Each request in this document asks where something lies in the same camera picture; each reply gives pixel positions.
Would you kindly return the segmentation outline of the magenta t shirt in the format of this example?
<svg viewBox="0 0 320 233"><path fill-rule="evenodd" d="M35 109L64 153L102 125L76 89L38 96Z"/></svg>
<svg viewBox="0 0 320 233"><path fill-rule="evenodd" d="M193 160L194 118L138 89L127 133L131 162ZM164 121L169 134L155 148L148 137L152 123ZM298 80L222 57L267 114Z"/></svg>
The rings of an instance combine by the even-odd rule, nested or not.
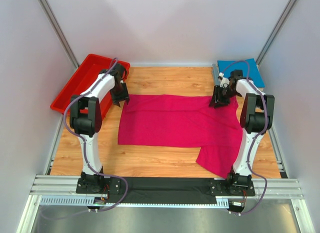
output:
<svg viewBox="0 0 320 233"><path fill-rule="evenodd" d="M196 163L226 178L235 162L243 130L233 97L220 108L209 96L130 95L118 129L118 144L199 148Z"/></svg>

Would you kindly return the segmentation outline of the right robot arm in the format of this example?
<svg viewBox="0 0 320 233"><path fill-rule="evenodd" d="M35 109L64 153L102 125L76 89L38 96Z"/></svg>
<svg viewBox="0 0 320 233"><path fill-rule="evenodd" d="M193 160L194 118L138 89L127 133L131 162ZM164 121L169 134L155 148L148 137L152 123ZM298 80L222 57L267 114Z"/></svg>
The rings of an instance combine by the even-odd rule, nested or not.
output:
<svg viewBox="0 0 320 233"><path fill-rule="evenodd" d="M239 152L225 180L217 185L222 194L238 195L246 193L253 196L252 175L253 163L259 144L273 124L275 97L265 94L248 76L243 76L240 69L233 70L229 77L220 72L219 84L214 86L213 96L209 104L215 109L228 106L231 98L244 98L240 115L242 140Z"/></svg>

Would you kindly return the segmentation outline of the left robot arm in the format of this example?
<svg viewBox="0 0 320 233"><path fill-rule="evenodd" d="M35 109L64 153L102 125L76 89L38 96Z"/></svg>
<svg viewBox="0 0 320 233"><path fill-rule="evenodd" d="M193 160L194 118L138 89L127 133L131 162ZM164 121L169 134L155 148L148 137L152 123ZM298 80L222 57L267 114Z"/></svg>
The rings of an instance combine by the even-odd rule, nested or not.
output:
<svg viewBox="0 0 320 233"><path fill-rule="evenodd" d="M65 127L77 136L82 151L83 167L76 187L78 194L104 194L110 182L110 177L104 175L98 147L98 133L103 123L101 101L110 94L111 103L118 107L120 102L130 102L124 82L127 74L126 68L113 60L88 89L71 97L65 109L69 112L69 123Z"/></svg>

